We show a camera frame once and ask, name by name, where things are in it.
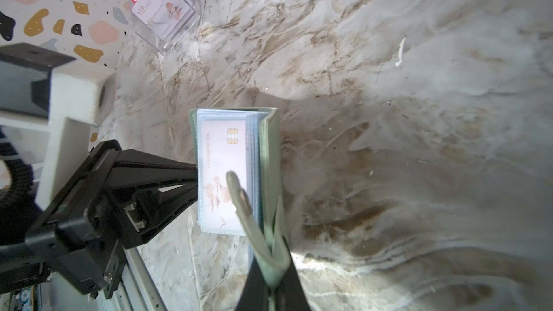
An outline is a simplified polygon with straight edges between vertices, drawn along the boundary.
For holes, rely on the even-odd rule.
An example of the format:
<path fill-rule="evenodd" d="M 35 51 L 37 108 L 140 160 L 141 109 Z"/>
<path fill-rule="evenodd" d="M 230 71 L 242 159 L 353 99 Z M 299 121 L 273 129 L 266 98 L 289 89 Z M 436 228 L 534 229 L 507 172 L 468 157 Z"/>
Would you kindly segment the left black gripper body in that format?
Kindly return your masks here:
<path fill-rule="evenodd" d="M 127 263 L 125 251 L 152 240 L 197 200 L 193 164 L 117 141 L 94 148 L 41 210 L 31 166 L 1 144 L 10 186 L 1 191 L 1 291 L 14 292 L 59 273 L 80 293 L 111 297 Z"/>

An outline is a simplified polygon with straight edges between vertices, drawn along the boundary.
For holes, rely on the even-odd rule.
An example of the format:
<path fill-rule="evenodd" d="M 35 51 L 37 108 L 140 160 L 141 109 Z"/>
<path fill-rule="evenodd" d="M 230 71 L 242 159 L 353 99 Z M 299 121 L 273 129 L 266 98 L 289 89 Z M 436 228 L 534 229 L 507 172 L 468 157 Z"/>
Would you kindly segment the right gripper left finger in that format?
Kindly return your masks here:
<path fill-rule="evenodd" d="M 268 310 L 269 288 L 264 280 L 256 259 L 254 259 L 235 311 Z"/>

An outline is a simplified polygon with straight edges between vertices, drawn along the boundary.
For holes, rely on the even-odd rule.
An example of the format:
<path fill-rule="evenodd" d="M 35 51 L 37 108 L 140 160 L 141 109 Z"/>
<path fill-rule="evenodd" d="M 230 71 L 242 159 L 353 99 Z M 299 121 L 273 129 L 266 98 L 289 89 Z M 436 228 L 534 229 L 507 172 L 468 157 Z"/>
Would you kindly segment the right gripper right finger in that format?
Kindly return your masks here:
<path fill-rule="evenodd" d="M 274 309 L 276 311 L 311 311 L 292 256 L 289 255 L 289 258 L 290 265 L 274 290 Z"/>

